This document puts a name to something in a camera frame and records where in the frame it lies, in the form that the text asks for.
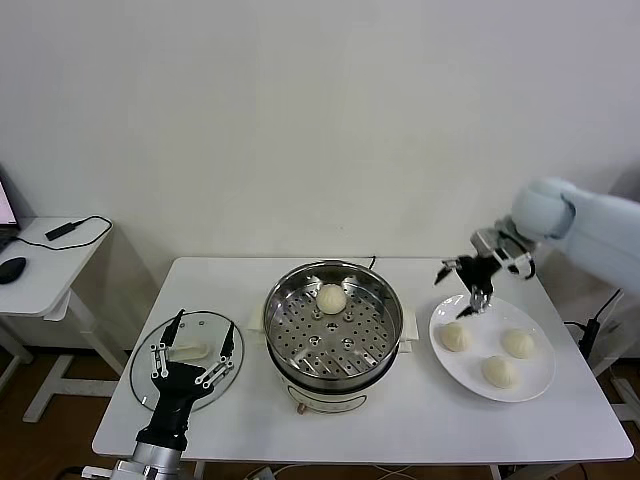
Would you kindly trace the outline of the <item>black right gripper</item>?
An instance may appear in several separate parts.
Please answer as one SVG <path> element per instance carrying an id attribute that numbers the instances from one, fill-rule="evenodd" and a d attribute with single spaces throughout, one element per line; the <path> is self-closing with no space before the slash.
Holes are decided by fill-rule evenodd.
<path id="1" fill-rule="evenodd" d="M 502 269 L 499 261 L 494 257 L 461 255 L 444 259 L 441 263 L 434 284 L 439 284 L 458 270 L 460 280 L 471 293 L 469 304 L 457 314 L 456 319 L 483 313 L 489 307 L 494 292 L 492 277 Z"/>

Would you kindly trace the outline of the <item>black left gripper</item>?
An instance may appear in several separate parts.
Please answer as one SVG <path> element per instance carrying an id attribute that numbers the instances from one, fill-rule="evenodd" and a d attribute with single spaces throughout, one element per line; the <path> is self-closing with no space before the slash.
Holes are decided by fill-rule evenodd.
<path id="1" fill-rule="evenodd" d="M 186 448 L 188 420 L 194 403 L 209 394 L 203 386 L 215 386 L 233 367 L 234 324 L 228 327 L 219 359 L 209 368 L 168 362 L 168 350 L 173 345 L 185 310 L 181 309 L 163 331 L 160 341 L 150 345 L 152 383 L 159 399 L 150 423 L 140 430 L 136 441 L 163 448 Z"/>

